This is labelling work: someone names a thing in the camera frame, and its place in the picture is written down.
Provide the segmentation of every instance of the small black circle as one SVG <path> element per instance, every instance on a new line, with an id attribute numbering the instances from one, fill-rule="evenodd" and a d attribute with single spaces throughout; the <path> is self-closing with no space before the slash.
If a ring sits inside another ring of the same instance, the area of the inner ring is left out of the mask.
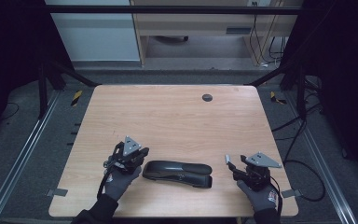
<path id="1" fill-rule="evenodd" d="M 211 94 L 203 94 L 202 95 L 202 100 L 204 100 L 205 102 L 210 102 L 212 101 L 213 97 Z"/>

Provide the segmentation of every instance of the black curtain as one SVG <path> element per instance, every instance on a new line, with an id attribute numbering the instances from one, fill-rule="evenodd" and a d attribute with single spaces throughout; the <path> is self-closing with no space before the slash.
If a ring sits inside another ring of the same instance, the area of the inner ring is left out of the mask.
<path id="1" fill-rule="evenodd" d="M 42 62 L 55 61 L 74 70 L 50 14 L 22 8 L 29 4 L 44 6 L 45 2 L 0 0 L 0 116 L 12 90 L 38 80 Z M 46 74 L 49 78 L 60 75 L 54 69 Z"/>
<path id="2" fill-rule="evenodd" d="M 349 158 L 358 161 L 358 1 L 334 2 L 309 50 L 302 54 L 302 65 L 306 75 L 321 79 L 320 94 L 326 115 Z M 321 18 L 299 17 L 282 63 L 289 61 Z M 296 74 L 289 72 L 284 80 L 291 80 L 288 86 L 293 85 Z"/>

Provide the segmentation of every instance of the white wall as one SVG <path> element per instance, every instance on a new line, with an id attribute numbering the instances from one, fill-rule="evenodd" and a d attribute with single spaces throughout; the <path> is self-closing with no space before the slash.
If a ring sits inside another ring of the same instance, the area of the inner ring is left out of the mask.
<path id="1" fill-rule="evenodd" d="M 128 0 L 45 0 L 47 5 L 128 6 Z M 52 18 L 73 62 L 139 62 L 131 14 L 65 14 Z"/>

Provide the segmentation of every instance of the hand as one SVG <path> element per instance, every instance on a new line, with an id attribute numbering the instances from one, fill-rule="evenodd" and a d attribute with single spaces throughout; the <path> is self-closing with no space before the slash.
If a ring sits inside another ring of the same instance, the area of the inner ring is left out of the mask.
<path id="1" fill-rule="evenodd" d="M 260 191 L 251 190 L 242 180 L 237 181 L 237 186 L 248 196 L 255 212 L 276 207 L 277 192 L 268 185 Z"/>
<path id="2" fill-rule="evenodd" d="M 114 170 L 106 180 L 105 194 L 118 201 L 121 196 L 123 196 L 132 180 L 136 179 L 141 171 L 141 166 L 138 166 L 132 175 L 123 175 L 120 171 Z"/>

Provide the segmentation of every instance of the metal bracket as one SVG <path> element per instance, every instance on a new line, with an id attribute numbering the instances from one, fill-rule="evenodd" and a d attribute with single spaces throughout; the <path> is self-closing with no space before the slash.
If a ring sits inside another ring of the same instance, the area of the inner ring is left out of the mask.
<path id="1" fill-rule="evenodd" d="M 289 190 L 285 190 L 282 191 L 282 196 L 283 198 L 290 198 L 290 197 L 298 197 L 298 196 L 302 196 L 302 193 L 299 189 L 289 189 Z"/>
<path id="2" fill-rule="evenodd" d="M 130 138 L 128 135 L 126 136 L 126 140 L 124 142 L 124 156 L 129 156 L 132 152 L 140 149 L 142 146 L 135 142 L 132 138 Z"/>
<path id="3" fill-rule="evenodd" d="M 229 157 L 229 155 L 226 155 L 225 158 L 226 158 L 226 164 L 228 164 L 229 162 L 231 162 L 231 158 Z"/>
<path id="4" fill-rule="evenodd" d="M 261 167 L 274 167 L 274 168 L 282 168 L 282 165 L 271 159 L 270 157 L 264 155 L 261 152 L 257 152 L 251 157 L 247 157 L 246 161 L 249 163 L 261 166 Z"/>
<path id="5" fill-rule="evenodd" d="M 67 189 L 48 189 L 45 195 L 48 197 L 53 197 L 54 195 L 65 197 L 67 192 Z"/>

